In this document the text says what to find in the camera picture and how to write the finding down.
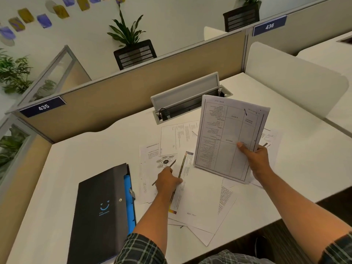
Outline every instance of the desk number sign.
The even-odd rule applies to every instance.
[[[55,97],[45,102],[35,104],[34,106],[24,108],[20,110],[20,112],[26,117],[30,118],[35,115],[44,113],[48,110],[63,106],[65,104],[66,104],[65,101],[61,97]]]
[[[271,21],[265,22],[259,26],[254,27],[253,37],[257,36],[259,34],[262,34],[264,32],[285,26],[286,19],[287,19],[287,16],[281,16],[281,17],[275,18]]]

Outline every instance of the smiley face logo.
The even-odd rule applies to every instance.
[[[104,211],[104,210],[106,210],[108,207],[109,207],[109,204],[106,206],[106,208],[100,207],[100,210],[101,210],[101,211]]]

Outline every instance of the person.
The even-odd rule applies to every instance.
[[[314,263],[352,263],[352,228],[327,210],[311,202],[269,165],[267,149],[250,151],[242,143],[237,147],[246,155],[254,177],[261,183],[280,213],[293,238]],[[158,194],[126,241],[115,264],[166,263],[168,209],[170,197],[182,179],[166,167],[156,181]],[[200,264],[272,263],[268,259],[234,254],[228,250],[210,256]]]

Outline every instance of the shirt sleeve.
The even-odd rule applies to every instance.
[[[352,232],[325,248],[319,264],[352,263]]]
[[[131,233],[114,264],[166,264],[160,248],[147,237]]]

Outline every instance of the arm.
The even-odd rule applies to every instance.
[[[269,195],[288,230],[314,263],[319,261],[327,246],[352,230],[277,176],[270,168],[265,147],[259,146],[252,152],[242,143],[237,146],[247,156],[253,175]]]
[[[168,211],[170,198],[173,191],[182,182],[182,179],[172,175],[172,171],[170,167],[166,167],[159,173],[156,181],[158,194],[133,231],[134,233],[144,235],[156,243],[164,255],[168,241]]]

